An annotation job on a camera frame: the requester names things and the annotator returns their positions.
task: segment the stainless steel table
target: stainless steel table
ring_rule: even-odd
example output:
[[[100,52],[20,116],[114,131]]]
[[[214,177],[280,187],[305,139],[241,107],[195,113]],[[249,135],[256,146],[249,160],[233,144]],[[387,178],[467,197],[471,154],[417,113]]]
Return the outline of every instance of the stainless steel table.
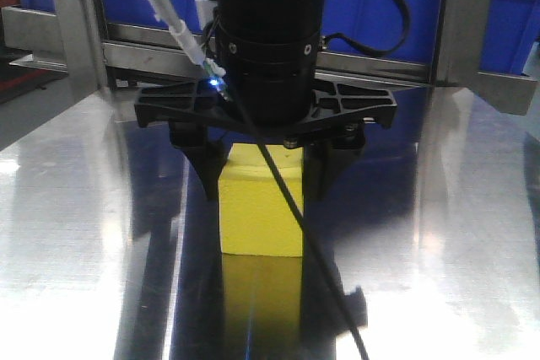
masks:
[[[0,152],[0,358],[247,358],[249,340],[224,354],[217,207],[132,97],[91,95]],[[466,89],[414,97],[308,223],[361,288],[372,359],[536,360],[540,144]],[[357,358],[302,266],[302,345],[253,358]]]

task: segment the yellow block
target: yellow block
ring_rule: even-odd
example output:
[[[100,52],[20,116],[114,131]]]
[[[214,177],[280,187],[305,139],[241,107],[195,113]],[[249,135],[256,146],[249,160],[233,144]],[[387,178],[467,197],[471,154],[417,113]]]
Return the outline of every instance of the yellow block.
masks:
[[[303,209],[302,150],[269,145]],[[302,233],[256,145],[236,143],[219,177],[221,250],[233,255],[302,256]]]
[[[222,255],[222,268],[224,359],[292,358],[284,354],[300,342],[302,259]]]

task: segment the black cable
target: black cable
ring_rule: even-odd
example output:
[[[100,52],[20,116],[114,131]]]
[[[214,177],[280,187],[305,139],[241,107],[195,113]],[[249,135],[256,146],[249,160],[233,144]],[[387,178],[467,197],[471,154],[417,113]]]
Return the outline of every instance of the black cable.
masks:
[[[219,16],[216,16],[214,20],[208,22],[204,29],[202,29],[202,42],[201,47],[202,50],[207,54],[208,57],[214,59],[215,55],[213,53],[213,50],[210,48],[210,39],[212,38],[212,35],[214,31],[218,28],[219,24]]]
[[[322,40],[323,40],[324,45],[327,46],[331,40],[338,38],[340,40],[345,41],[349,46],[352,46],[356,51],[362,52],[363,54],[367,56],[379,58],[381,56],[388,55],[394,52],[397,48],[402,46],[405,40],[408,38],[408,34],[411,29],[411,14],[408,10],[408,6],[405,0],[393,0],[393,1],[399,10],[399,13],[402,15],[402,33],[401,33],[401,37],[399,41],[392,48],[389,48],[387,50],[380,50],[377,48],[373,48],[371,46],[361,44],[350,37],[347,37],[344,33],[334,33],[334,34],[323,36]]]
[[[343,296],[343,291],[338,287],[338,283],[334,279],[332,275],[332,271],[330,270],[330,267],[328,266],[328,264],[326,263],[324,259],[321,247],[319,246],[319,243],[315,235],[311,232],[309,228],[305,226],[304,216],[302,215],[302,213],[300,212],[300,209],[296,205],[296,202],[294,201],[294,198],[289,188],[287,187],[284,178],[279,173],[279,169],[276,166],[275,162],[273,161],[272,155],[268,152],[268,148],[266,146],[266,143],[264,142],[264,138],[262,137],[255,123],[251,119],[250,113],[247,111],[246,107],[244,106],[244,103],[238,97],[238,94],[235,92],[235,89],[229,86],[228,92],[232,101],[235,102],[235,105],[238,108],[244,120],[244,123],[247,126],[249,133],[255,138],[256,145],[259,148],[261,155],[264,157],[264,160],[266,164],[268,165],[268,168],[272,172],[272,176],[275,179],[276,183],[278,184],[279,190],[281,191],[283,198],[285,199],[285,201],[287,202],[287,205],[289,206],[289,210],[293,213],[294,219],[300,226],[300,229],[302,230],[305,240],[307,241],[307,244],[310,247],[313,256],[315,257],[316,263],[319,266],[319,269],[321,270],[322,277],[324,278],[324,281],[327,284],[332,297],[336,301],[336,305],[341,311],[348,329],[353,335],[354,343],[356,343],[356,347],[358,348],[358,351],[362,360],[369,360],[370,357],[368,356],[368,353],[365,350],[362,336],[360,335],[358,331],[358,327],[356,326],[356,323],[354,322],[352,315],[349,313],[347,304]]]

